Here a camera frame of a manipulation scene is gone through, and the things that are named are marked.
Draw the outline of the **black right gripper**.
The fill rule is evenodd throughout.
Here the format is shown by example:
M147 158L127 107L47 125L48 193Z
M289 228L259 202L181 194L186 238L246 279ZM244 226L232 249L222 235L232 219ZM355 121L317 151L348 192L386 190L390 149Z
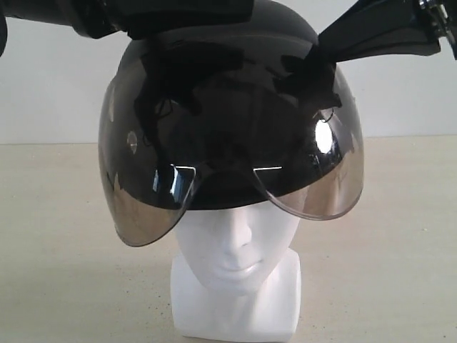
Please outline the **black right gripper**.
M432 56L440 39L456 59L456 1L357 1L326 27L308 59L330 63L383 55Z

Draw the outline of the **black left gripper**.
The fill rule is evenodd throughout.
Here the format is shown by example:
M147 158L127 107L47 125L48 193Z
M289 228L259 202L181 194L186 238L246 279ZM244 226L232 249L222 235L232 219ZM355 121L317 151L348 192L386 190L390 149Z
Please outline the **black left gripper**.
M8 18L70 26L77 34L91 39L100 39L118 31L105 1L2 1L1 52L7 45Z

